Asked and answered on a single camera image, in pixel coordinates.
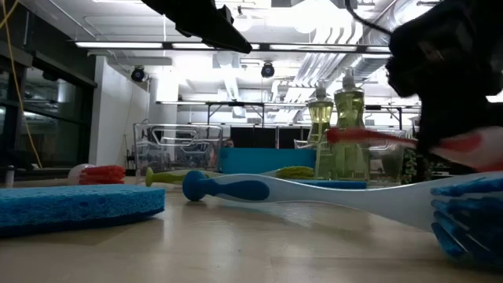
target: blue bristles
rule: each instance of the blue bristles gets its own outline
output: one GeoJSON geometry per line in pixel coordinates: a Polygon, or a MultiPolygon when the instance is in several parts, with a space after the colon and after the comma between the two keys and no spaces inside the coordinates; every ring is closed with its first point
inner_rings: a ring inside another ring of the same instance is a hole
{"type": "Polygon", "coordinates": [[[481,263],[503,265],[503,201],[494,197],[503,192],[503,179],[481,178],[456,186],[434,188],[435,223],[431,225],[437,240],[449,256],[460,259],[469,255],[481,263]],[[472,193],[487,194],[474,198],[472,193]]]}
{"type": "Polygon", "coordinates": [[[434,196],[461,197],[466,193],[496,193],[503,192],[503,179],[486,180],[481,178],[465,184],[434,188],[434,196]]]}

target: dish soap bottle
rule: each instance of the dish soap bottle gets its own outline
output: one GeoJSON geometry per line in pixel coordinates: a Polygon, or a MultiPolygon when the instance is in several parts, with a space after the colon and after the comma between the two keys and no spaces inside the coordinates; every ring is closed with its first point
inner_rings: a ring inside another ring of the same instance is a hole
{"type": "Polygon", "coordinates": [[[311,116],[311,131],[309,133],[309,144],[316,149],[315,178],[330,178],[332,162],[332,152],[329,144],[324,139],[324,133],[330,128],[332,118],[333,101],[328,98],[325,81],[318,81],[315,90],[316,98],[311,100],[307,107],[311,116]]]}
{"type": "MultiPolygon", "coordinates": [[[[343,88],[335,94],[337,127],[346,129],[365,127],[363,123],[364,95],[362,88],[354,83],[354,70],[347,68],[343,77],[343,88]]],[[[336,180],[369,180],[368,146],[355,143],[337,143],[333,146],[334,160],[332,178],[336,180]]]]}

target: white wall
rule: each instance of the white wall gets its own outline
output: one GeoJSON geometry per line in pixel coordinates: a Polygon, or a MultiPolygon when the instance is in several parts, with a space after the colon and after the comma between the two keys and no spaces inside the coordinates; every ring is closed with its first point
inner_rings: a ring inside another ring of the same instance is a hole
{"type": "Polygon", "coordinates": [[[176,88],[166,87],[163,81],[169,81],[169,76],[150,79],[150,104],[149,104],[149,122],[176,124],[177,105],[158,105],[158,101],[177,101],[178,84],[176,88]]]}
{"type": "Polygon", "coordinates": [[[133,124],[149,116],[149,93],[110,67],[105,57],[96,59],[95,81],[89,161],[123,166],[126,149],[134,146],[133,124]]]}

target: wire dish rack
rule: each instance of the wire dish rack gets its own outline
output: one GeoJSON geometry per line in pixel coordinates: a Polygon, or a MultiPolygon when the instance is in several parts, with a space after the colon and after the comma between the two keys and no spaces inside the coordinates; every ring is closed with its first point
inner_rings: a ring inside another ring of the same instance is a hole
{"type": "Polygon", "coordinates": [[[218,126],[136,123],[134,156],[138,182],[155,173],[185,169],[217,171],[223,129],[218,126]]]}

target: fluorescent light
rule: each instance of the fluorescent light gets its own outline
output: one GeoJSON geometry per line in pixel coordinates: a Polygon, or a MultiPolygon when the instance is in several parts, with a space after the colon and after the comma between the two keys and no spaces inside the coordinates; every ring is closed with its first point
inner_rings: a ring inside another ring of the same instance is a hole
{"type": "Polygon", "coordinates": [[[304,103],[265,103],[264,106],[279,106],[279,107],[306,107],[304,103]]]}
{"type": "Polygon", "coordinates": [[[389,59],[391,55],[389,54],[363,54],[363,59],[389,59]]]}
{"type": "Polygon", "coordinates": [[[390,53],[390,49],[387,46],[369,46],[367,47],[367,52],[378,52],[378,53],[390,53]]]}
{"type": "Polygon", "coordinates": [[[173,43],[175,49],[213,49],[204,43],[173,43]]]}
{"type": "Polygon", "coordinates": [[[140,0],[93,0],[96,3],[143,4],[140,0]]]}
{"type": "Polygon", "coordinates": [[[306,51],[318,51],[318,52],[354,52],[356,51],[356,46],[330,46],[330,45],[293,45],[293,44],[271,44],[270,48],[272,50],[306,50],[306,51]]]}
{"type": "MultiPolygon", "coordinates": [[[[214,49],[213,47],[207,46],[204,43],[173,43],[173,48],[174,49],[204,49],[204,50],[212,50],[214,49]]],[[[252,44],[251,48],[254,50],[260,49],[259,44],[252,44]]]]}
{"type": "Polygon", "coordinates": [[[158,101],[162,105],[206,105],[202,101],[158,101]]]}
{"type": "Polygon", "coordinates": [[[365,3],[365,2],[360,2],[358,3],[358,7],[356,8],[358,11],[372,11],[373,9],[376,8],[376,3],[373,3],[373,2],[369,2],[369,3],[365,3]]]}
{"type": "Polygon", "coordinates": [[[241,58],[239,60],[239,63],[240,64],[257,64],[257,65],[261,65],[263,64],[263,60],[260,60],[260,59],[251,59],[251,58],[241,58]]]}
{"type": "Polygon", "coordinates": [[[80,48],[113,48],[113,49],[161,49],[163,44],[160,42],[76,42],[80,48]]]}

